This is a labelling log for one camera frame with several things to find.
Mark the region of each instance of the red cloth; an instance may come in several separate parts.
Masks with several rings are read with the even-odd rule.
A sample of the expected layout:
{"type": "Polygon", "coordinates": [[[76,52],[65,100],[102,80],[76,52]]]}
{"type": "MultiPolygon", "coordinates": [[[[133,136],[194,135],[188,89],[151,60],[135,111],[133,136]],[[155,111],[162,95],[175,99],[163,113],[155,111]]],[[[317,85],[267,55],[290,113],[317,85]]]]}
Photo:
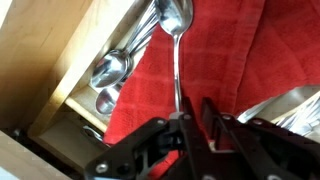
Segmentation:
{"type": "MultiPolygon", "coordinates": [[[[180,46],[184,96],[238,114],[270,97],[320,82],[317,0],[193,0],[194,20],[180,46]]],[[[115,144],[174,109],[173,40],[160,26],[122,88],[104,141],[115,144]]],[[[153,175],[160,175],[170,155],[153,175]]]]}

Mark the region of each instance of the stainless steel spoon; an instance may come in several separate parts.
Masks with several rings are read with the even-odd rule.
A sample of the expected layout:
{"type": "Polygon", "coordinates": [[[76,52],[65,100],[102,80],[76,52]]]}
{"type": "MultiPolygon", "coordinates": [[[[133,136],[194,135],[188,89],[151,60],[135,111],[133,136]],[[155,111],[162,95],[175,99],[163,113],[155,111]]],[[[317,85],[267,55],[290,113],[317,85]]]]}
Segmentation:
{"type": "Polygon", "coordinates": [[[121,85],[116,84],[111,87],[104,88],[96,99],[96,109],[101,114],[110,115],[116,106],[119,98],[121,85]]]}
{"type": "Polygon", "coordinates": [[[155,0],[156,13],[162,29],[173,37],[173,69],[176,112],[181,111],[181,87],[179,75],[179,43],[193,19],[192,0],[155,0]]]}
{"type": "Polygon", "coordinates": [[[149,42],[157,22],[154,1],[151,1],[124,49],[112,50],[98,62],[91,85],[97,88],[113,86],[126,78],[132,71],[131,56],[149,42]]]}

